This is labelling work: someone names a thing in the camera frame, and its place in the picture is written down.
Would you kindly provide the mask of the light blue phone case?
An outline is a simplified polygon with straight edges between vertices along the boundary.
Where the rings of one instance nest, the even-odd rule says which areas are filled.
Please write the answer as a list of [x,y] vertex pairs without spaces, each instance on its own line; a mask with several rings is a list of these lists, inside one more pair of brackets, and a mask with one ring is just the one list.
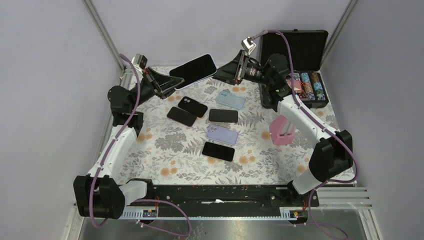
[[215,101],[218,104],[231,107],[237,110],[242,110],[246,104],[246,99],[241,96],[234,95],[229,92],[221,91]]

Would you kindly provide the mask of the black phone case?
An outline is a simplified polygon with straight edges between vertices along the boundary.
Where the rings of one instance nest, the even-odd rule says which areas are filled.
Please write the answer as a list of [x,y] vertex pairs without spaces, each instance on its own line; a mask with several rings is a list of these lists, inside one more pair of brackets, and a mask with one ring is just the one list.
[[184,96],[177,106],[180,109],[187,111],[198,118],[202,118],[208,110],[208,107],[206,105],[187,96]]

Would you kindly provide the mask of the lilac phone case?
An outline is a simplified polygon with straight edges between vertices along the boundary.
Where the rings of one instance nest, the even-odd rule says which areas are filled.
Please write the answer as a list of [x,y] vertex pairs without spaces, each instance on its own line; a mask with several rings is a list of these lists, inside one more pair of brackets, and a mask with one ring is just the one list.
[[235,146],[238,142],[239,133],[216,125],[209,125],[206,131],[206,138],[230,146]]

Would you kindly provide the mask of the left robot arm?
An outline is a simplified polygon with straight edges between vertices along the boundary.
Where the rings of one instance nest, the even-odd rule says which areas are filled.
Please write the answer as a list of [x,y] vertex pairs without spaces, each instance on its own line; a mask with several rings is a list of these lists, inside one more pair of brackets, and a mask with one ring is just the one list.
[[144,114],[137,107],[154,96],[166,99],[185,80],[158,73],[151,67],[135,77],[132,89],[116,85],[108,91],[113,117],[110,137],[88,173],[74,179],[76,206],[82,217],[119,219],[124,208],[135,201],[148,206],[155,200],[152,180],[132,178],[119,185],[115,178],[143,127]]

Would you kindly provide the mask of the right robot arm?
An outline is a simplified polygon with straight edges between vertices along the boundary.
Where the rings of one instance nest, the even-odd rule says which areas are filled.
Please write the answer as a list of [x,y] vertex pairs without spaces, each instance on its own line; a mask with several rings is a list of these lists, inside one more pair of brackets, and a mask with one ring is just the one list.
[[301,205],[311,190],[354,165],[353,140],[347,130],[337,131],[317,117],[286,82],[289,64],[286,56],[273,53],[264,66],[253,64],[245,50],[240,50],[229,63],[219,67],[213,78],[230,85],[242,80],[257,83],[263,107],[285,117],[314,147],[309,169],[292,180],[287,201]]

